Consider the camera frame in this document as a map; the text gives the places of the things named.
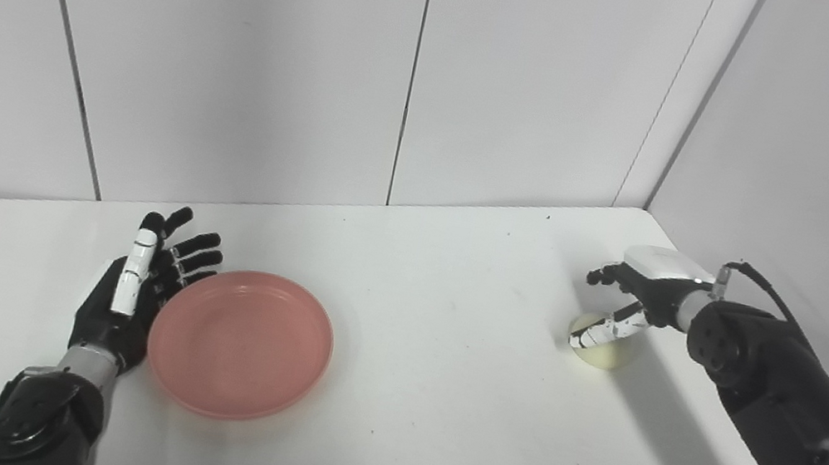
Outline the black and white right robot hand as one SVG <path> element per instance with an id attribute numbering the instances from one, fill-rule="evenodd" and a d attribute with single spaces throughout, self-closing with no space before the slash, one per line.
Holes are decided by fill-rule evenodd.
<path id="1" fill-rule="evenodd" d="M 587 325 L 570 328 L 575 351 L 619 343 L 652 327 L 688 333 L 703 307 L 717 301 L 717 280 L 677 250 L 644 245 L 630 247 L 621 262 L 586 274 L 590 286 L 617 286 L 634 301 Z"/>

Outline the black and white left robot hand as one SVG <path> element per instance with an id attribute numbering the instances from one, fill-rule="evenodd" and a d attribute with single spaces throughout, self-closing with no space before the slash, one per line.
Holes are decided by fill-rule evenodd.
<path id="1" fill-rule="evenodd" d="M 161 310 L 186 287 L 215 275 L 224 260 L 218 233 L 173 241 L 193 218 L 188 207 L 145 215 L 128 252 L 110 262 L 75 312 L 69 345 L 108 351 L 120 372 L 142 362 Z"/>

